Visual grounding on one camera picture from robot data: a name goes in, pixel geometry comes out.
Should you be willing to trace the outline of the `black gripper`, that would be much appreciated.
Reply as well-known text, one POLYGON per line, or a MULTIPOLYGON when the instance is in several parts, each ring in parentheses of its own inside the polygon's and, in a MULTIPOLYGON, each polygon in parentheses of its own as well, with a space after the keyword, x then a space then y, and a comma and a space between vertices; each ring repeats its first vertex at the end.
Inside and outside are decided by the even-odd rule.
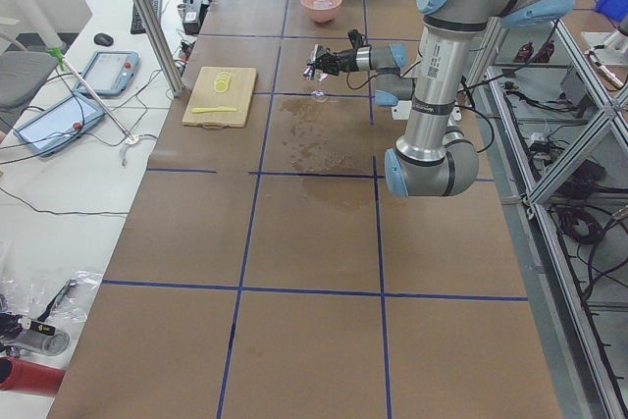
POLYGON ((313 52, 314 60, 331 60, 331 63, 308 62, 306 74, 314 76, 316 71, 321 71, 327 75, 335 76, 340 73, 351 73, 357 71, 356 50, 343 50, 333 52, 327 47, 317 46, 313 52))

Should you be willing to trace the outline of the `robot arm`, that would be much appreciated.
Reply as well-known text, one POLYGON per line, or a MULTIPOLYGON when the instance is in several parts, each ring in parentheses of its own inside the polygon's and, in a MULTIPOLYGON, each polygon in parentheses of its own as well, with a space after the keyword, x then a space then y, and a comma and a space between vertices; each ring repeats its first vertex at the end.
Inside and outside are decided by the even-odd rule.
POLYGON ((357 30, 348 35, 348 50, 334 53, 316 46, 303 74, 313 79, 316 72, 376 72, 378 105, 411 103, 404 134, 385 153, 389 192, 401 197, 457 195, 479 172, 474 145, 450 120, 473 38, 491 18, 506 28, 542 24, 565 16, 575 1, 416 0, 424 34, 415 77, 400 73, 407 62, 403 46, 373 47, 357 30))

